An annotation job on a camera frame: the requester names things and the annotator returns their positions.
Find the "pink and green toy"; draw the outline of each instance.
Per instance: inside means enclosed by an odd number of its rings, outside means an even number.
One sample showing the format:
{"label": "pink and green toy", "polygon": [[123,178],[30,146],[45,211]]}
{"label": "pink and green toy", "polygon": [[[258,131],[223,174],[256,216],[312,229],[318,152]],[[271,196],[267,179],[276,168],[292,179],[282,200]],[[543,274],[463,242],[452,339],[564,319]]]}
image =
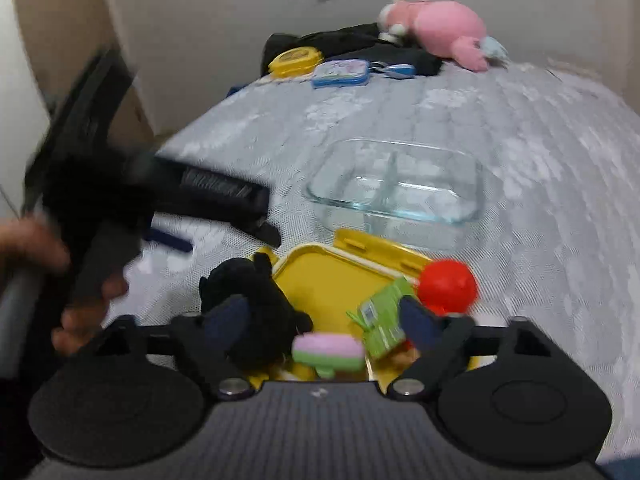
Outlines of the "pink and green toy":
{"label": "pink and green toy", "polygon": [[311,366],[321,379],[333,379],[337,371],[357,372],[365,365],[364,347],[348,334],[307,333],[293,340],[291,356]]}
{"label": "pink and green toy", "polygon": [[399,43],[411,34],[427,52],[473,72],[485,72],[487,59],[508,60],[504,47],[487,36],[482,19],[457,2],[391,0],[380,12],[378,27],[381,40]]}

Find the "red ball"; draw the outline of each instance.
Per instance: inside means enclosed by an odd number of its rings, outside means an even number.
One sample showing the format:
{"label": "red ball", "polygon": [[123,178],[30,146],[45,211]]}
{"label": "red ball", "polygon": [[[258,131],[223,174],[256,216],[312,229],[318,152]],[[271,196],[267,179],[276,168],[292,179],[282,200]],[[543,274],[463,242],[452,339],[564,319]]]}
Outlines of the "red ball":
{"label": "red ball", "polygon": [[478,283],[469,266],[457,260],[436,260],[420,274],[418,298],[439,316],[464,314],[478,298]]}

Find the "mattress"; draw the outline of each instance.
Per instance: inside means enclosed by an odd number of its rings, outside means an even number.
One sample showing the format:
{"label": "mattress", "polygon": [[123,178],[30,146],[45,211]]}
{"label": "mattress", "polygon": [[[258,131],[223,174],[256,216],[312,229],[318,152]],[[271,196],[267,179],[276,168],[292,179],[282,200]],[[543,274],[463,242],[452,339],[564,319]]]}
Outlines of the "mattress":
{"label": "mattress", "polygon": [[[603,86],[530,64],[475,74],[313,90],[262,80],[212,108],[162,152],[259,176],[274,187],[271,221],[284,254],[330,242],[301,194],[310,161],[351,137],[469,152],[484,167],[482,243],[463,250],[479,280],[476,319],[527,316],[600,385],[613,424],[600,462],[640,452],[640,118]],[[127,269],[111,318],[145,324],[199,310],[197,283],[260,244],[211,222],[157,216],[194,240],[193,254],[155,246]]]}

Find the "yellow lid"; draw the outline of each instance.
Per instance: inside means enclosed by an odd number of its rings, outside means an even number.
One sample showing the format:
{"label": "yellow lid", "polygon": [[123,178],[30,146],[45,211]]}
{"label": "yellow lid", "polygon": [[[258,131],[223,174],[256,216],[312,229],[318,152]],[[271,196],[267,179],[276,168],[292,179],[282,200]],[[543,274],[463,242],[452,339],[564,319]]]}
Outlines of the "yellow lid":
{"label": "yellow lid", "polygon": [[273,77],[294,77],[313,72],[322,63],[322,54],[310,46],[299,46],[280,54],[269,63]]}
{"label": "yellow lid", "polygon": [[[412,285],[417,285],[420,273],[432,261],[402,245],[351,229],[336,230],[333,247],[302,244],[281,259],[269,248],[258,252],[267,254],[273,265],[274,281],[296,310],[311,316],[316,332],[346,333],[356,339],[362,338],[363,331],[346,312],[355,312],[399,276],[404,275]],[[469,369],[481,365],[481,358],[473,357]],[[367,359],[366,370],[350,379],[375,379],[386,391],[403,371],[404,365],[391,358]],[[312,368],[293,362],[253,372],[249,378],[255,388],[260,388],[265,380],[292,380],[291,375],[294,380],[316,380]]]}

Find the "finger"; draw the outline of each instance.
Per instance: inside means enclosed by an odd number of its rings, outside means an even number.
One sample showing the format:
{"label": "finger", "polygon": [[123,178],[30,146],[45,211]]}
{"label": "finger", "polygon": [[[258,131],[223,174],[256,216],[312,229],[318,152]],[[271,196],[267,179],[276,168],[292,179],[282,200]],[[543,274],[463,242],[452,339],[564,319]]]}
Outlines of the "finger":
{"label": "finger", "polygon": [[113,274],[102,285],[102,297],[106,301],[115,300],[121,296],[124,296],[129,291],[129,283],[124,279],[121,272]]}
{"label": "finger", "polygon": [[66,332],[94,334],[100,330],[100,324],[107,315],[108,309],[109,302],[104,300],[68,306],[62,313],[62,328]]}
{"label": "finger", "polygon": [[51,342],[53,348],[63,356],[75,354],[79,349],[91,341],[93,335],[78,335],[66,332],[62,328],[57,328],[51,332]]}
{"label": "finger", "polygon": [[47,269],[63,272],[71,258],[65,245],[34,218],[0,224],[0,257],[27,258]]}

